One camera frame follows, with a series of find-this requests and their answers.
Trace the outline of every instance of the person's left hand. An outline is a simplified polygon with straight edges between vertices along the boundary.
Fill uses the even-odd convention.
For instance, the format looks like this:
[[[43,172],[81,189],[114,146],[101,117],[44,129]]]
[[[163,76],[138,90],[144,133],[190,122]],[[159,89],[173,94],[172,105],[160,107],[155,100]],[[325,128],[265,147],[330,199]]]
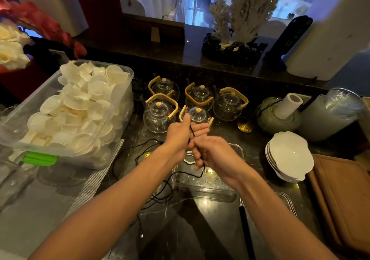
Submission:
[[[189,139],[193,138],[190,131],[190,125],[194,131],[195,136],[201,136],[209,132],[207,123],[195,124],[190,122],[190,115],[185,114],[182,123],[170,124],[167,131],[167,137],[163,146],[167,149],[172,166],[181,162],[186,155],[188,149]]]

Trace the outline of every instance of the glass teapot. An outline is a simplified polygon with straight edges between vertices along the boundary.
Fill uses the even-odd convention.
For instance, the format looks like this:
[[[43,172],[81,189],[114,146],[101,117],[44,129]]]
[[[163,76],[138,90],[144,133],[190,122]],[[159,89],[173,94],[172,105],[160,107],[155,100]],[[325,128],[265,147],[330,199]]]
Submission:
[[[170,79],[156,76],[153,80],[149,82],[148,89],[153,95],[155,95],[156,93],[162,93],[171,97],[175,101],[179,100],[179,87]]]
[[[190,115],[191,122],[194,122],[196,124],[208,123],[209,127],[212,125],[214,119],[203,107],[194,106],[188,108],[186,105],[184,105],[179,115],[180,122],[182,122],[182,118],[185,113],[188,113]]]
[[[175,122],[175,115],[179,105],[169,96],[157,93],[145,101],[144,124],[148,130],[154,133],[167,132],[171,123]]]
[[[202,107],[206,111],[209,111],[213,105],[213,93],[209,88],[204,85],[195,86],[195,83],[191,83],[185,89],[185,103],[188,107]]]
[[[248,99],[234,88],[220,89],[220,95],[213,104],[213,112],[224,121],[233,121],[247,106]]]

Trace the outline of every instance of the red vase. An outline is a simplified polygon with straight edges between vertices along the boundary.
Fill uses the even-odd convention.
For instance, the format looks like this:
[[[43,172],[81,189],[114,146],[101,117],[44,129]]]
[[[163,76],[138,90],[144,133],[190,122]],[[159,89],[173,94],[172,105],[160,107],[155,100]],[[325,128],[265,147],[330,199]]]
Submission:
[[[0,83],[21,101],[25,100],[49,78],[33,57],[27,56],[30,63],[24,69],[9,70],[0,65]]]
[[[119,0],[78,0],[89,26],[91,38],[117,41],[122,32],[122,8]]]

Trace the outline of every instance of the coral decoration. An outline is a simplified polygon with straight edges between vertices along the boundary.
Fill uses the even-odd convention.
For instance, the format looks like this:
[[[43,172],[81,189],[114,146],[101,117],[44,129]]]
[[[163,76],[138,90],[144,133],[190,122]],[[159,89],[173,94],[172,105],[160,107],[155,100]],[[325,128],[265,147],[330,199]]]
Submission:
[[[27,29],[34,30],[48,40],[65,44],[73,50],[76,58],[87,54],[83,45],[74,42],[71,35],[64,32],[58,22],[40,11],[32,2],[23,1],[18,3],[15,1],[0,0],[1,17],[7,18]]]
[[[271,17],[278,1],[231,0],[231,5],[228,6],[224,0],[218,0],[210,7],[216,22],[213,35],[222,44],[251,42],[257,37],[262,24]]]

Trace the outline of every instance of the person's right hand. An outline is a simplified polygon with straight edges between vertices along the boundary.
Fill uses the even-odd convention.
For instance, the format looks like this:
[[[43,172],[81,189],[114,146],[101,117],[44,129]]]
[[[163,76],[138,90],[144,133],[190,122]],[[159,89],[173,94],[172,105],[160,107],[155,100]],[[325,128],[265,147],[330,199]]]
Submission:
[[[235,153],[226,140],[218,136],[202,135],[192,139],[189,148],[193,150],[196,170],[200,169],[204,162],[206,166],[214,169],[227,185],[236,190],[239,189],[243,174],[250,169],[250,166]]]

